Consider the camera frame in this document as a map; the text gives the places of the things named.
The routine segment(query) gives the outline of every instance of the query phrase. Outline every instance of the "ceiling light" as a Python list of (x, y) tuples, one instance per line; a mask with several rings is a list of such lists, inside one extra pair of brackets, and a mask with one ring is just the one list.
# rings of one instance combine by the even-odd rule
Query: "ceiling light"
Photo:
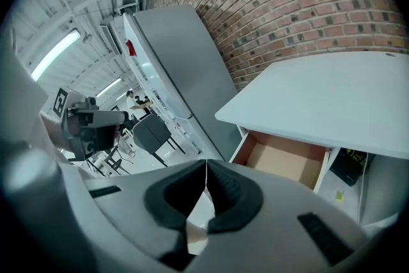
[(126, 91), (126, 92), (124, 92), (122, 95), (120, 95), (117, 99), (115, 99), (115, 101), (118, 101), (118, 100), (121, 99), (123, 96), (125, 96), (128, 91)]
[(44, 73), (48, 66), (60, 55), (65, 49), (67, 49), (71, 44), (77, 41), (81, 35), (78, 30), (73, 30), (69, 35), (63, 38), (59, 43), (57, 43), (54, 48), (52, 48), (47, 55), (41, 60), (40, 64), (34, 69), (31, 77), (34, 81), (37, 81), (40, 76)]
[(102, 90), (99, 94), (97, 94), (96, 96), (99, 97), (100, 95), (102, 95), (105, 91), (107, 91), (109, 88), (113, 87), (115, 84), (117, 84), (118, 82), (121, 82), (122, 79), (119, 77), (117, 78), (114, 82), (112, 82), (110, 85), (108, 85), (108, 87), (106, 87), (104, 90)]

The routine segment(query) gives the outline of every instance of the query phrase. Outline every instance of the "corrugated metal ceiling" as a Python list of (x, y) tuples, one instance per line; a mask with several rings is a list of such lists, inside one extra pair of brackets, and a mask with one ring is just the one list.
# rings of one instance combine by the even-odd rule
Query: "corrugated metal ceiling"
[(72, 29), (81, 39), (65, 50), (38, 80), (49, 94), (43, 110), (51, 112), (60, 86), (95, 96), (121, 77), (123, 82), (97, 98), (102, 108), (130, 88), (138, 88), (125, 59), (116, 56), (100, 23), (116, 14), (117, 0), (17, 0), (11, 21), (17, 41), (17, 56), (32, 72), (53, 46)]

